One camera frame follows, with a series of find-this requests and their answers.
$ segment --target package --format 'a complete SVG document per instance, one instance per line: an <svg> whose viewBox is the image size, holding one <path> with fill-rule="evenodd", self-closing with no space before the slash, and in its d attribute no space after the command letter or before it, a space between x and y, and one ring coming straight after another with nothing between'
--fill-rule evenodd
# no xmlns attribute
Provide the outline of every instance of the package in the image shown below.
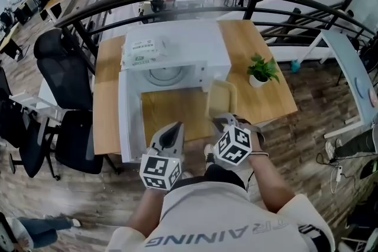
<svg viewBox="0 0 378 252"><path fill-rule="evenodd" d="M163 39L141 40L123 46L122 69L162 61L167 56L166 43Z"/></svg>

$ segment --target jeans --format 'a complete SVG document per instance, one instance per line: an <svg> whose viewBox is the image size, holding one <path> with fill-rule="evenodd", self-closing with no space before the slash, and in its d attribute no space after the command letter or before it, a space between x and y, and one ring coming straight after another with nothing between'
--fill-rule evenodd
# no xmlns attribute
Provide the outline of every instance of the jeans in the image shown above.
<svg viewBox="0 0 378 252"><path fill-rule="evenodd" d="M373 130L370 129L348 141L343 146L335 148L334 157L343 158L345 156L355 155L358 152L373 153L375 151Z"/></svg>
<svg viewBox="0 0 378 252"><path fill-rule="evenodd" d="M46 220L20 217L18 220L28 231L34 242L34 248L46 247L55 243L58 239L58 230L70 229L73 226L72 221L65 217Z"/></svg>
<svg viewBox="0 0 378 252"><path fill-rule="evenodd" d="M180 179L177 181L172 189L177 189L183 186L191 185L191 184L197 184L201 182L223 182L223 183L230 183L237 185L239 187L242 187L244 190L246 189L244 187L244 183L242 179L238 177L238 175L231 171L224 169L223 167L217 165L217 164L211 164L204 175L201 176L195 176L193 178L188 179Z"/></svg>

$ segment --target white t-shirt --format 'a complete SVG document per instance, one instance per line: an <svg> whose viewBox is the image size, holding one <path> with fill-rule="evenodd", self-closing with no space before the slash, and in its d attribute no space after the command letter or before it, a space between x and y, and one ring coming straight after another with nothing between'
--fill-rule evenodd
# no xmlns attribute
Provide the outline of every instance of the white t-shirt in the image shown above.
<svg viewBox="0 0 378 252"><path fill-rule="evenodd" d="M6 0L6 2L7 2L7 7L10 8L12 10L12 12L14 12L16 7L15 7L15 5L13 5L13 1L12 0Z"/></svg>
<svg viewBox="0 0 378 252"><path fill-rule="evenodd" d="M7 217L6 221L7 221L8 225L11 227L11 230L12 230L13 235L16 238L16 240L17 241L20 241L20 240L23 240L23 239L28 240L28 242L29 242L28 248L33 249L33 247L34 247L33 240L31 239L31 237L30 237L28 231L26 230L26 228L24 227L24 225L22 225L21 222L18 219L12 218L12 217Z"/></svg>
<svg viewBox="0 0 378 252"><path fill-rule="evenodd" d="M327 223L304 195L277 214L252 204L243 188L202 182L177 188L164 198L159 226L145 238L118 228L107 252L326 252L335 242Z"/></svg>

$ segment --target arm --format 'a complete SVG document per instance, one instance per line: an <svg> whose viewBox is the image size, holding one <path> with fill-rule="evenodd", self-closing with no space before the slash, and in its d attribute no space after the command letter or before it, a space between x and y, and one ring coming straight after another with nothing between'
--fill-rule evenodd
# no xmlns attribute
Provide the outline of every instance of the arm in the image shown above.
<svg viewBox="0 0 378 252"><path fill-rule="evenodd" d="M251 134L251 139L253 150L262 151L256 133ZM295 196L293 190L267 156L250 155L248 162L255 172L260 194L266 208L270 212L277 213Z"/></svg>
<svg viewBox="0 0 378 252"><path fill-rule="evenodd" d="M126 223L127 227L142 233L146 238L158 226L165 192L158 189L146 189L137 209Z"/></svg>

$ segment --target shoe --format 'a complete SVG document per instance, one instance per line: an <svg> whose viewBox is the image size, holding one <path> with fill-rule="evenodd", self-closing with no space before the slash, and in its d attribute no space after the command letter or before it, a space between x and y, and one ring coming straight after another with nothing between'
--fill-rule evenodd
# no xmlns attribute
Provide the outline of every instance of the shoe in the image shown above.
<svg viewBox="0 0 378 252"><path fill-rule="evenodd" d="M342 147L343 143L340 138L336 139L335 145L336 145L336 148Z"/></svg>
<svg viewBox="0 0 378 252"><path fill-rule="evenodd" d="M327 152L328 158L332 160L335 154L335 147L332 145L331 141L326 141L325 151Z"/></svg>
<svg viewBox="0 0 378 252"><path fill-rule="evenodd" d="M184 171L183 174L181 175L181 179L190 179L193 178L194 175L191 174L189 171Z"/></svg>
<svg viewBox="0 0 378 252"><path fill-rule="evenodd" d="M205 159L206 159L206 169L211 164L215 164L214 146L211 144L207 144L205 146Z"/></svg>
<svg viewBox="0 0 378 252"><path fill-rule="evenodd" d="M81 227L82 224L80 223L80 221L78 221L77 219L73 218L72 220L72 224L74 227Z"/></svg>

